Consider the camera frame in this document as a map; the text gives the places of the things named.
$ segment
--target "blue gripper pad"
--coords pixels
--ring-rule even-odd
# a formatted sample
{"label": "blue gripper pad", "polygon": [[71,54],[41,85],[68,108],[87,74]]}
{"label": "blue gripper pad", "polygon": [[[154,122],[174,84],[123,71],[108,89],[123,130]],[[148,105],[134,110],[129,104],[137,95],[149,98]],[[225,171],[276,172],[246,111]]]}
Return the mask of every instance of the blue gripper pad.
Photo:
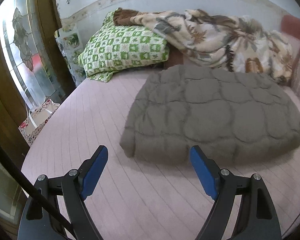
{"label": "blue gripper pad", "polygon": [[103,147],[98,157],[91,165],[91,168],[87,172],[86,176],[82,180],[82,191],[80,193],[82,200],[85,200],[93,193],[107,161],[108,149],[106,147]]}
{"label": "blue gripper pad", "polygon": [[190,161],[192,163],[192,166],[194,167],[195,172],[197,173],[197,176],[205,193],[211,196],[213,200],[216,200],[218,198],[216,179],[209,171],[207,164],[204,162],[202,157],[200,157],[200,154],[197,152],[196,147],[191,147],[190,149]]}

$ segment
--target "green checkered pillow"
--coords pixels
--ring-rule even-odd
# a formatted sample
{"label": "green checkered pillow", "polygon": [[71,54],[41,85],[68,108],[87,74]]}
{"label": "green checkered pillow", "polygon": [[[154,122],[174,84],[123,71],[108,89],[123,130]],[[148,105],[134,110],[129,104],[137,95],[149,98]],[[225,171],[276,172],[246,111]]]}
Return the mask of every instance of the green checkered pillow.
{"label": "green checkered pillow", "polygon": [[167,41],[144,26],[115,26],[109,12],[78,57],[90,79],[108,82],[122,69],[168,60]]}

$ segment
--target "silver bolt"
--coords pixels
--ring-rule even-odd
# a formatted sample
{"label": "silver bolt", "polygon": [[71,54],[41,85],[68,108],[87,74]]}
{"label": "silver bolt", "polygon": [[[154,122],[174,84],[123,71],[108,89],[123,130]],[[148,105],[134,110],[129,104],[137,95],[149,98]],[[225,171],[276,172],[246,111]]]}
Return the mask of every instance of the silver bolt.
{"label": "silver bolt", "polygon": [[259,174],[257,174],[257,173],[253,174],[253,177],[256,180],[260,180],[261,179],[261,176]]}
{"label": "silver bolt", "polygon": [[230,172],[227,169],[222,169],[221,174],[224,176],[228,176],[230,174]]}
{"label": "silver bolt", "polygon": [[39,175],[38,180],[41,181],[41,180],[44,180],[45,178],[46,178],[46,176],[42,174],[42,175]]}
{"label": "silver bolt", "polygon": [[76,169],[69,171],[70,176],[75,176],[75,175],[77,175],[77,173],[78,173],[78,171]]}

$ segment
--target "pink striped fabric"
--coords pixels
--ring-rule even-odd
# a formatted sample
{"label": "pink striped fabric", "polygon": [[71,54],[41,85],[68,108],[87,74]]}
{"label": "pink striped fabric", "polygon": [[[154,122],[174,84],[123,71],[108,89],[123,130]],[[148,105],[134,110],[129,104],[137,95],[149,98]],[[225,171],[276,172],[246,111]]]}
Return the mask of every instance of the pink striped fabric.
{"label": "pink striped fabric", "polygon": [[[105,145],[108,163],[85,201],[105,240],[193,240],[213,205],[190,164],[164,166],[129,159],[119,146],[129,108],[153,71],[158,70],[121,72],[109,83],[86,79],[46,124],[22,167],[32,183],[40,174],[62,176]],[[293,92],[287,93],[300,109]],[[227,168],[241,176],[259,173],[281,229],[289,227],[300,211],[300,148],[268,163]],[[59,202],[67,217],[62,197]],[[239,205],[237,196],[224,239],[231,236]]]}

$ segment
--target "floral blanket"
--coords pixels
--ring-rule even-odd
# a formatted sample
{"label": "floral blanket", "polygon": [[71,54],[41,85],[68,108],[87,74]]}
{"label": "floral blanket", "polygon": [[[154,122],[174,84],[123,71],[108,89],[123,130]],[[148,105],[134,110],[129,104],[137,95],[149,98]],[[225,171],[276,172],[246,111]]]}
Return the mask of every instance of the floral blanket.
{"label": "floral blanket", "polygon": [[230,72],[267,73],[276,82],[291,77],[292,48],[277,31],[264,31],[255,19],[209,16],[203,10],[145,13],[119,8],[116,25],[143,25],[199,65]]}

